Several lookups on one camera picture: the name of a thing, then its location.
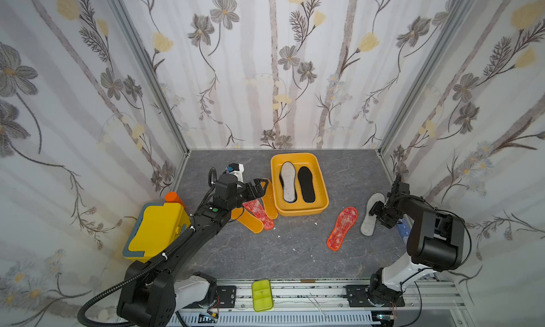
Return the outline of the red white patterned insole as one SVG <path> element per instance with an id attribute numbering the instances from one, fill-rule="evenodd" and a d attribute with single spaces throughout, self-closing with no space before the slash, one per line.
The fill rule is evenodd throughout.
<path id="1" fill-rule="evenodd" d="M 266 207 L 259 199 L 243 204 L 262 224 L 264 230 L 272 230 L 275 227 L 274 220 L 278 217 L 275 206 Z"/>

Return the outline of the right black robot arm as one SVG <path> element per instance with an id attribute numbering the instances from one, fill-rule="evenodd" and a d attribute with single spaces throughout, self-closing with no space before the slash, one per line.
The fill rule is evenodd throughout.
<path id="1" fill-rule="evenodd" d="M 420 278 L 447 270 L 455 270 L 464 262 L 466 225 L 453 213 L 434 208 L 422 197 L 410 193 L 410 185 L 398 176 L 386 202 L 377 202 L 371 216 L 386 228 L 394 228 L 408 216 L 412 219 L 406 253 L 395 263 L 380 268 L 370 278 L 366 290 L 371 304 L 381 307 L 395 303 L 407 286 Z"/>

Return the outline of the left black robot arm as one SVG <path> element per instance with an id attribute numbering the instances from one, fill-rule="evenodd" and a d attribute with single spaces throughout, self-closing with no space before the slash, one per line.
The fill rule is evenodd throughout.
<path id="1" fill-rule="evenodd" d="M 133 262 L 124 281 L 85 303 L 77 314 L 79 323 L 84 326 L 166 326 L 177 311 L 174 283 L 180 268 L 221 231 L 231 219 L 232 210 L 265 196 L 268 185 L 267 179 L 243 183 L 236 175 L 224 172 L 210 186 L 192 215 L 191 226 L 147 263 Z M 92 306 L 117 291 L 121 293 L 117 315 L 124 322 L 102 323 L 86 316 Z"/>

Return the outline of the grey felt insole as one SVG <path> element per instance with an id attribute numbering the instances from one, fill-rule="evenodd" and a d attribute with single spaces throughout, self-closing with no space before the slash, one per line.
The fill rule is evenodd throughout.
<path id="1" fill-rule="evenodd" d="M 295 176 L 295 166 L 291 162 L 285 162 L 280 171 L 280 183 L 282 185 L 283 200 L 287 203 L 295 203 L 297 200 Z"/>
<path id="2" fill-rule="evenodd" d="M 374 193 L 368 200 L 366 204 L 366 215 L 363 219 L 363 223 L 360 226 L 360 232 L 364 236 L 370 237 L 373 235 L 375 227 L 376 227 L 376 216 L 371 215 L 370 212 L 376 203 L 378 202 L 384 203 L 384 201 L 385 201 L 385 197 L 382 193 Z"/>

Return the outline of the narrow yellow fuzzy insole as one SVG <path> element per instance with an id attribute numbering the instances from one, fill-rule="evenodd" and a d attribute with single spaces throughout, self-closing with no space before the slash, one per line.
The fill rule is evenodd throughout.
<path id="1" fill-rule="evenodd" d="M 271 220 L 277 219 L 278 210 L 275 206 L 273 187 L 270 180 L 268 180 L 267 189 L 265 190 L 265 195 L 261 198 L 261 200 L 263 202 L 265 214 L 269 217 L 269 219 Z"/>

